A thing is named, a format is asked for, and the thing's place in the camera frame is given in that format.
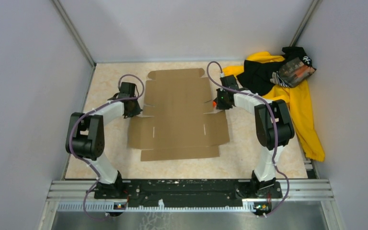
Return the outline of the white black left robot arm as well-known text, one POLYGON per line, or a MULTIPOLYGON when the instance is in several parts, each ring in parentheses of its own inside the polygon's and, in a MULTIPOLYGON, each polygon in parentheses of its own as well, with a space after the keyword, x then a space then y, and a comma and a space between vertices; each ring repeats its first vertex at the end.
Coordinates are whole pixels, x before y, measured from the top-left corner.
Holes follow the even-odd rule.
POLYGON ((66 151, 83 161, 96 174, 97 190, 105 190, 112 198, 119 198, 125 191, 121 173, 115 169, 104 153, 105 127, 117 118, 132 118, 141 113, 136 84, 122 82, 119 91, 105 104, 85 113, 70 116, 66 151))

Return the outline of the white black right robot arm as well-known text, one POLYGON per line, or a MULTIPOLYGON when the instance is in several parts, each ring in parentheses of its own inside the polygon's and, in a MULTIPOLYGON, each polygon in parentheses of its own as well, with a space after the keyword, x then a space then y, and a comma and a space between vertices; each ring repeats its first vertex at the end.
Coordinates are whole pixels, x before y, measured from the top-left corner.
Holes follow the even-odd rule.
POLYGON ((240 88, 233 75, 220 77, 216 108, 239 107, 254 115, 256 135, 262 146, 258 165, 252 172, 251 193, 264 197, 276 182, 276 167, 284 147, 295 135, 287 104, 283 100, 267 100, 240 88))

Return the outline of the brown cardboard box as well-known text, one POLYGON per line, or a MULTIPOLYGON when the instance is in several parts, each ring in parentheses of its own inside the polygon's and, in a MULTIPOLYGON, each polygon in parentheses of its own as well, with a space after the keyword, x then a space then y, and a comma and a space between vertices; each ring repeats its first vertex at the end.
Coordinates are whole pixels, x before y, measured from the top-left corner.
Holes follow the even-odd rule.
POLYGON ((141 161, 214 158, 229 141, 226 113, 215 112, 202 68, 148 73, 142 114, 128 128, 127 144, 141 150, 141 161))

